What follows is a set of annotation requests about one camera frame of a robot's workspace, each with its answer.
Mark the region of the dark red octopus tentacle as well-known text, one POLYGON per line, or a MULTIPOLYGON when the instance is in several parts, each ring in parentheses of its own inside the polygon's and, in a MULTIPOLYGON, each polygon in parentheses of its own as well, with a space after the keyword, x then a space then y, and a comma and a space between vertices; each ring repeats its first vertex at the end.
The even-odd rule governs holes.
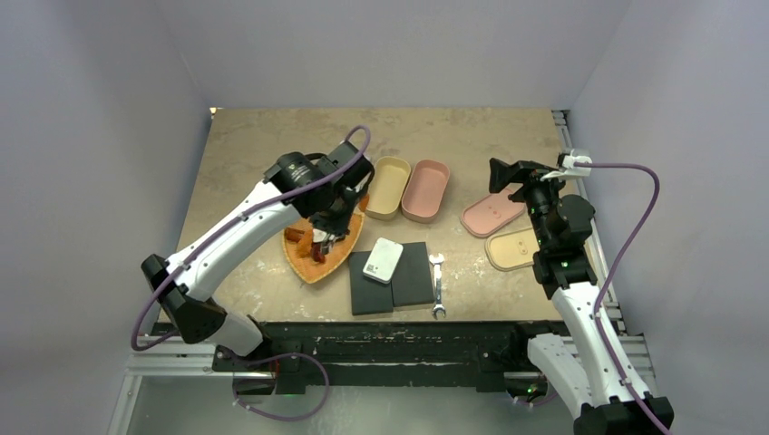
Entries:
POLYGON ((324 264, 326 262, 326 254, 321 244, 314 244, 312 246, 311 257, 315 263, 324 264))

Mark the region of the orange fried chicken piece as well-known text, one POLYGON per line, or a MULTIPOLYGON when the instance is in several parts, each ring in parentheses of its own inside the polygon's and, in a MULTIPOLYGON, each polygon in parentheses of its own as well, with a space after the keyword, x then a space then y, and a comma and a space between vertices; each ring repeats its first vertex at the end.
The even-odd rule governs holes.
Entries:
POLYGON ((297 255, 301 258, 313 258, 314 254, 314 242, 313 242, 313 231, 309 230, 307 232, 304 232, 297 242, 297 255))

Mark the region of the red brown sausage piece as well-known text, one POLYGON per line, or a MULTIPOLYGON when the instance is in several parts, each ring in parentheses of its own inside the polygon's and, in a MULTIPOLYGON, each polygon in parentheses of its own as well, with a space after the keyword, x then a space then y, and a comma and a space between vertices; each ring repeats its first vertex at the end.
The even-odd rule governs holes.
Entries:
POLYGON ((287 227, 284 229, 284 239, 291 243, 299 243, 305 236, 305 231, 295 228, 287 227))

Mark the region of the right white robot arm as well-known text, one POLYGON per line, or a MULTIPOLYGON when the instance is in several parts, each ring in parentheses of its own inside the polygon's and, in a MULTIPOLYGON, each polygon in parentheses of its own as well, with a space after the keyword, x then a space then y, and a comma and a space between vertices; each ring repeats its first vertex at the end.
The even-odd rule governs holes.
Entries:
POLYGON ((616 273, 600 282, 585 244, 595 209, 579 195, 561 195, 566 180, 597 167, 588 156, 562 153, 557 167, 535 161, 490 160, 489 191, 525 205, 538 243, 532 256, 536 281, 553 303, 576 347, 568 353, 554 333, 524 334, 511 341, 509 356, 522 369, 535 366, 568 407, 576 434, 668 434, 675 418, 668 398, 656 396, 622 347, 603 306, 616 273))

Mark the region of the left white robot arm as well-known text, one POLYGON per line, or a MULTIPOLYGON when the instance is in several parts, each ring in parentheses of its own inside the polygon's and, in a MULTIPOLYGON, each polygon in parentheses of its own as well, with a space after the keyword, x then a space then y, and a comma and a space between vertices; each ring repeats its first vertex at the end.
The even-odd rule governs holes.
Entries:
POLYGON ((229 312, 214 293, 261 245, 301 218, 332 238, 345 237, 374 174, 370 159, 348 141, 329 154, 284 154, 197 241, 168 258, 147 256, 141 271, 175 334, 184 343, 223 346, 247 370, 265 367, 270 346, 257 321, 229 312))

